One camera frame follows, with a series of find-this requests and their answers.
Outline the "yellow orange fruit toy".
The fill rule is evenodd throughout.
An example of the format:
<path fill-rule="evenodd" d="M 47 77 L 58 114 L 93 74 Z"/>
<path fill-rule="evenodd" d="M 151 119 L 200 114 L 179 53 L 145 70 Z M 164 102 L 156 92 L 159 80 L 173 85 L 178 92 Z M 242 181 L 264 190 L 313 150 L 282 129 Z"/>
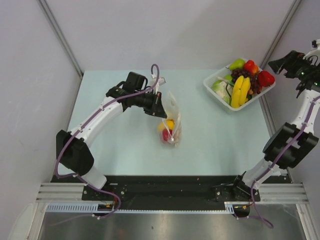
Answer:
<path fill-rule="evenodd" d="M 168 128 L 169 130 L 173 130 L 175 127 L 175 123 L 173 120 L 168 119 L 165 120 L 164 122 L 162 121 L 158 126 L 157 126 L 157 131 L 162 132 L 164 129 Z"/>

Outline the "red bell pepper toy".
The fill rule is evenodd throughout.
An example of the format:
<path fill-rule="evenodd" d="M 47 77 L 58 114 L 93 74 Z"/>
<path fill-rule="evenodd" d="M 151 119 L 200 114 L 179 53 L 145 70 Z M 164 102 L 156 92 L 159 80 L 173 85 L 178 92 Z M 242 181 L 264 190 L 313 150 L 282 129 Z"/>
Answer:
<path fill-rule="evenodd" d="M 257 79 L 261 87 L 269 87 L 275 83 L 275 77 L 265 70 L 258 74 Z"/>

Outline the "clear zip top bag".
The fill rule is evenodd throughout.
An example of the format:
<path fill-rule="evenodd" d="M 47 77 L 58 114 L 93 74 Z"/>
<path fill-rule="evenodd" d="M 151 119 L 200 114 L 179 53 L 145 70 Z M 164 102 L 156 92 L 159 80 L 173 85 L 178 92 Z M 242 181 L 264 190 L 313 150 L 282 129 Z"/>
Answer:
<path fill-rule="evenodd" d="M 182 137 L 181 111 L 172 92 L 168 92 L 163 101 L 167 118 L 162 119 L 157 126 L 160 141 L 163 144 L 176 147 Z"/>

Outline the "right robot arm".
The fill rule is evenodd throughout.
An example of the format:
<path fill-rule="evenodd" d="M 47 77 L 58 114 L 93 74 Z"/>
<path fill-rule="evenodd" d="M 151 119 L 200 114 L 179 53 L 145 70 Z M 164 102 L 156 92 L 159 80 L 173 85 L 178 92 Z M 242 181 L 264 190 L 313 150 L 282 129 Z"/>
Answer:
<path fill-rule="evenodd" d="M 286 78 L 299 80 L 296 90 L 301 101 L 293 121 L 284 123 L 266 143 L 260 162 L 235 179 L 230 194 L 236 201 L 254 201 L 265 180 L 274 172 L 296 167 L 318 144 L 314 122 L 320 109 L 320 66 L 313 58 L 319 56 L 318 49 L 308 53 L 292 50 L 268 62 L 275 74 L 286 71 Z"/>

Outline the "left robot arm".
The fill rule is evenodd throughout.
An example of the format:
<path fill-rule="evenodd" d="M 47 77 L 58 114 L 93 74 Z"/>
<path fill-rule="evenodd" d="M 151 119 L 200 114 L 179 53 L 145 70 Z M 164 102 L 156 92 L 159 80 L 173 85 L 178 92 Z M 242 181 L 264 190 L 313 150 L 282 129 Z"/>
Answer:
<path fill-rule="evenodd" d="M 94 165 L 90 147 L 103 128 L 127 108 L 137 106 L 144 113 L 165 119 L 159 86 L 165 84 L 163 77 L 152 75 L 152 80 L 130 72 L 125 81 L 112 87 L 99 107 L 86 120 L 71 131 L 60 130 L 56 135 L 56 165 L 71 170 L 71 176 L 80 177 L 92 185 L 93 194 L 100 200 L 110 196 L 107 178 Z"/>

